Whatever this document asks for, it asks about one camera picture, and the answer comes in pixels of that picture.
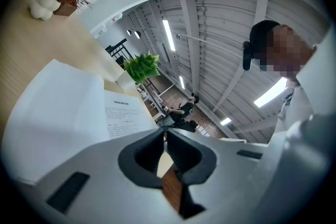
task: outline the fluorescent light tube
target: fluorescent light tube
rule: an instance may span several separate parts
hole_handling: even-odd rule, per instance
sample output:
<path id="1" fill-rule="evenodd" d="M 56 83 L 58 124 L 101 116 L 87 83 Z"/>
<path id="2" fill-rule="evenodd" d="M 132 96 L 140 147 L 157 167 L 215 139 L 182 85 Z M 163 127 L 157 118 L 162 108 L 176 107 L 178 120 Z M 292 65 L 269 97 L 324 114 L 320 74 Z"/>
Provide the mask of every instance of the fluorescent light tube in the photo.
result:
<path id="1" fill-rule="evenodd" d="M 225 124 L 228 124 L 229 122 L 231 122 L 231 120 L 229 118 L 226 118 L 225 120 L 223 120 L 221 122 L 221 125 L 225 125 Z"/>
<path id="2" fill-rule="evenodd" d="M 184 89 L 184 83 L 183 83 L 183 78 L 180 76 L 180 82 L 181 82 L 181 86 Z"/>
<path id="3" fill-rule="evenodd" d="M 168 23 L 167 20 L 162 20 L 162 21 L 163 21 L 164 29 L 166 30 L 166 34 L 167 34 L 167 38 L 168 38 L 168 41 L 169 41 L 170 49 L 172 51 L 175 51 L 174 41 L 173 41 L 172 33 L 170 32 L 169 23 Z"/>
<path id="4" fill-rule="evenodd" d="M 287 79 L 281 78 L 272 88 L 270 88 L 264 95 L 254 101 L 259 108 L 264 104 L 267 104 L 269 101 L 281 94 L 286 88 Z"/>

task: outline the man's black hair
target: man's black hair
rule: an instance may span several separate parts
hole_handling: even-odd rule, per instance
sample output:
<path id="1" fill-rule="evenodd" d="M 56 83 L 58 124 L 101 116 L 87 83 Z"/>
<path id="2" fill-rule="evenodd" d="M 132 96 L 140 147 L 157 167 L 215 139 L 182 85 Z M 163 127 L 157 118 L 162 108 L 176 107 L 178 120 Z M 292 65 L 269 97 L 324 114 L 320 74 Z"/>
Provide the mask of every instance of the man's black hair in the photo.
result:
<path id="1" fill-rule="evenodd" d="M 267 34 L 278 25 L 280 24 L 272 20 L 263 20 L 253 25 L 250 32 L 250 45 L 253 48 L 254 58 L 259 59 L 259 54 L 267 46 Z"/>
<path id="2" fill-rule="evenodd" d="M 197 104 L 200 101 L 200 98 L 197 95 L 194 95 L 195 97 L 195 104 Z"/>
<path id="3" fill-rule="evenodd" d="M 190 125 L 192 128 L 196 129 L 196 127 L 198 126 L 198 124 L 195 121 L 189 121 Z"/>
<path id="4" fill-rule="evenodd" d="M 270 31 L 280 25 L 272 20 L 263 20 L 253 25 L 250 40 L 243 43 L 243 69 L 249 70 L 252 59 L 260 60 L 260 69 L 266 71 L 265 52 Z"/>

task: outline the white paper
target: white paper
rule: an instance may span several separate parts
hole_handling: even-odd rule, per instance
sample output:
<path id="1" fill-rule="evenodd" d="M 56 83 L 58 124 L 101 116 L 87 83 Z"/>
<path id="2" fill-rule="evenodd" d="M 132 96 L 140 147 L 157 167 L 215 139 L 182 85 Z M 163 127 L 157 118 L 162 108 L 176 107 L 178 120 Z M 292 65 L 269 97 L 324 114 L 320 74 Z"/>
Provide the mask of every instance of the white paper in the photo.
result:
<path id="1" fill-rule="evenodd" d="M 105 90 L 104 98 L 110 139 L 158 128 L 137 97 Z"/>
<path id="2" fill-rule="evenodd" d="M 51 61 L 31 81 L 8 119 L 2 160 L 13 179 L 34 184 L 82 149 L 109 139 L 104 82 Z"/>

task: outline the wooden table surface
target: wooden table surface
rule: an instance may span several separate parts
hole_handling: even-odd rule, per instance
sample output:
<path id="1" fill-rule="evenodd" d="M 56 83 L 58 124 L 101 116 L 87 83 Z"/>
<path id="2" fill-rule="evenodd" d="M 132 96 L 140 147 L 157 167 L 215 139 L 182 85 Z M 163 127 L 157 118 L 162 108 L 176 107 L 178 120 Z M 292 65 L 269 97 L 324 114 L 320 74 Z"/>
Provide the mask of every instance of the wooden table surface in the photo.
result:
<path id="1" fill-rule="evenodd" d="M 16 101 L 53 59 L 99 74 L 106 90 L 141 100 L 135 87 L 124 91 L 115 83 L 122 68 L 81 25 L 76 14 L 53 15 L 47 21 L 34 19 L 28 10 L 29 1 L 12 0 L 0 22 L 0 142 Z"/>

